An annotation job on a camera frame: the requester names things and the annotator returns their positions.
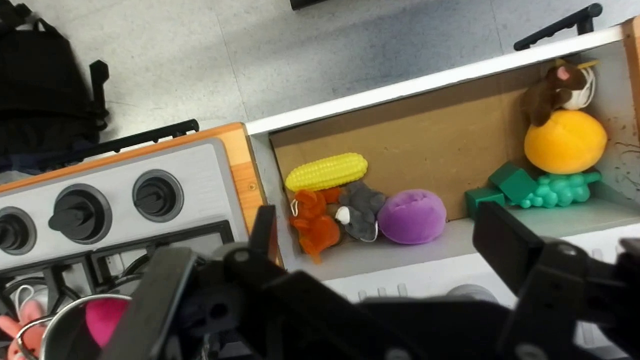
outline pink object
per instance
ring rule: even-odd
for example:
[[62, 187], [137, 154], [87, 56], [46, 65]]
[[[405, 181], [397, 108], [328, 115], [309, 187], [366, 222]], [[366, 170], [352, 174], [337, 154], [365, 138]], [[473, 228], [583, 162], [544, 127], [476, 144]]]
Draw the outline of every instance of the pink object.
[[87, 328], [101, 348], [104, 348], [112, 340], [112, 334], [116, 332], [127, 307], [128, 301], [121, 299], [92, 301], [85, 307]]

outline plastic toy food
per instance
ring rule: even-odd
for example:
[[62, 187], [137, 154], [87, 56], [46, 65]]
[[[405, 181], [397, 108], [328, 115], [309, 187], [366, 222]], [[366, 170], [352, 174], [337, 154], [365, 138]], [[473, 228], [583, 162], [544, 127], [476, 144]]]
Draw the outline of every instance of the plastic toy food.
[[519, 209], [556, 209], [583, 204], [590, 201], [588, 185], [598, 182], [600, 172], [571, 174], [571, 176], [540, 176], [539, 188]]
[[499, 188], [510, 203], [522, 203], [528, 194], [536, 190], [536, 181], [514, 162], [507, 162], [504, 166], [500, 166], [488, 179], [488, 182], [495, 188]]
[[576, 174], [593, 169], [605, 154], [607, 133], [586, 112], [560, 110], [544, 127], [530, 127], [527, 158], [550, 174]]
[[366, 169], [369, 162], [360, 154], [347, 152], [294, 169], [284, 185], [293, 193], [338, 188], [360, 181]]
[[397, 244], [427, 244], [443, 237], [446, 209], [434, 193], [407, 190], [382, 206], [378, 224], [380, 233]]
[[293, 201], [293, 228], [299, 230], [299, 243], [313, 261], [340, 243], [340, 227], [327, 215], [327, 198], [322, 193], [302, 190]]

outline toy food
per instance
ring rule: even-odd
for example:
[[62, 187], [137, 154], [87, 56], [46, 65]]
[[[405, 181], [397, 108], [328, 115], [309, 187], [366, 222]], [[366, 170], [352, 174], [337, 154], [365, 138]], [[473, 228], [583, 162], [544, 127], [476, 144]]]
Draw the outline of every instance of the toy food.
[[385, 206], [387, 196], [371, 190], [365, 182], [354, 182], [340, 198], [337, 213], [338, 222], [347, 233], [360, 243], [378, 241], [378, 213]]
[[593, 169], [605, 154], [607, 133], [586, 112], [560, 110], [544, 127], [530, 127], [527, 158], [550, 174], [576, 174]]
[[522, 203], [528, 194], [536, 190], [536, 181], [519, 164], [503, 164], [488, 182], [499, 188], [507, 201]]
[[322, 193], [301, 190], [293, 201], [293, 228], [299, 230], [299, 243], [313, 261], [320, 261], [320, 255], [338, 244], [340, 227], [327, 213], [327, 198]]
[[393, 196], [378, 215], [380, 233], [399, 244], [427, 244], [443, 237], [446, 209], [428, 190], [407, 190]]
[[522, 110], [528, 125], [542, 127], [552, 112], [560, 110], [574, 91], [586, 86], [585, 72], [574, 65], [560, 65], [549, 70], [547, 79], [522, 99]]
[[362, 154], [347, 152], [294, 169], [284, 185], [289, 190], [327, 190], [356, 182], [366, 174], [369, 162]]
[[556, 209], [583, 204], [590, 201], [588, 185], [598, 182], [600, 172], [571, 174], [571, 176], [540, 176], [539, 188], [519, 209]]

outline purple plush ball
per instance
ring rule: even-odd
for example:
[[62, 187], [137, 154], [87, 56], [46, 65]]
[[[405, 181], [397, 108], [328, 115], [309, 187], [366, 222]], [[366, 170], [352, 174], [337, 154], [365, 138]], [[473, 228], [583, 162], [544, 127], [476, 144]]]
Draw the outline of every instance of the purple plush ball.
[[382, 206], [378, 227], [393, 243], [408, 247], [427, 244], [443, 237], [446, 209], [434, 193], [399, 193]]

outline black knob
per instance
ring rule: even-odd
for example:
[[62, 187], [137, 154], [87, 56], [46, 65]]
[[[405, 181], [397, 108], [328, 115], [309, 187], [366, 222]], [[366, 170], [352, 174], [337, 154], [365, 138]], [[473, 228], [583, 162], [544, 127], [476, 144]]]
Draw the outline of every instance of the black knob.
[[85, 188], [64, 193], [57, 201], [48, 227], [75, 243], [97, 243], [109, 230], [109, 204]]
[[177, 209], [178, 194], [168, 181], [148, 179], [137, 188], [135, 204], [143, 215], [163, 219]]
[[30, 230], [20, 216], [6, 215], [0, 219], [0, 248], [4, 253], [22, 251], [29, 244]]

